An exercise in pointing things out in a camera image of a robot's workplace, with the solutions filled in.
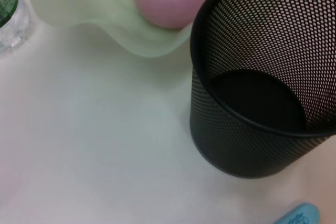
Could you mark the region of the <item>clear green-label water bottle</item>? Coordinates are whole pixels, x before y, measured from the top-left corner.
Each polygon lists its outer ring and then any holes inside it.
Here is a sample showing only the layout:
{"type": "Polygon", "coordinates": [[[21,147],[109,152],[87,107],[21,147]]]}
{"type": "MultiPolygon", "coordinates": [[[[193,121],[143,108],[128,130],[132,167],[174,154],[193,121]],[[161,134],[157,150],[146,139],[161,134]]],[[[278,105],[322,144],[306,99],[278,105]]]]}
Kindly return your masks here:
{"type": "Polygon", "coordinates": [[[29,8],[24,0],[0,0],[0,54],[26,40],[29,8]]]}

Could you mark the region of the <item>blue scissors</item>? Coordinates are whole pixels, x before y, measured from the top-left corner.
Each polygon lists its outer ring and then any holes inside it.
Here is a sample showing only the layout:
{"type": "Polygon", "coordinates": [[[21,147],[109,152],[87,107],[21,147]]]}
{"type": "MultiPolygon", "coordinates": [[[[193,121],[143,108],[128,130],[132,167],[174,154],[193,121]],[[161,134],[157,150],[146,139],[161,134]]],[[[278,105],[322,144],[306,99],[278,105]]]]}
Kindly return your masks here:
{"type": "Polygon", "coordinates": [[[287,212],[273,224],[320,224],[320,211],[311,203],[303,203],[287,212]]]}

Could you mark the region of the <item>black mesh pen holder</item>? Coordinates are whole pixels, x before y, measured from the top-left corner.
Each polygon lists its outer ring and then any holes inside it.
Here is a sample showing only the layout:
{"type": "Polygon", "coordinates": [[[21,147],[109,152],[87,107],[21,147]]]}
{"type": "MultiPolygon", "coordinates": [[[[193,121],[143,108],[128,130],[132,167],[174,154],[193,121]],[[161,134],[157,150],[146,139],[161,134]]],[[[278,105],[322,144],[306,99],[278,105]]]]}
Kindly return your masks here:
{"type": "Polygon", "coordinates": [[[218,169],[270,176],[336,135],[336,0],[206,0],[190,51],[190,132],[218,169]]]}

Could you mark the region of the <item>translucent green fruit plate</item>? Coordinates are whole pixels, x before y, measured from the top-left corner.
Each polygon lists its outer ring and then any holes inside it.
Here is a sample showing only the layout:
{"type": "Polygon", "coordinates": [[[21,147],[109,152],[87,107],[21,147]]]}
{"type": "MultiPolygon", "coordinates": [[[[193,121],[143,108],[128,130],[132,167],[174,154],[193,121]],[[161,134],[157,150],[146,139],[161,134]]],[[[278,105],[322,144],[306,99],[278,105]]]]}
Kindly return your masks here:
{"type": "Polygon", "coordinates": [[[146,58],[171,53],[191,33],[190,25],[169,30],[147,22],[134,0],[31,0],[31,3],[36,14],[53,27],[95,24],[121,47],[146,58]]]}

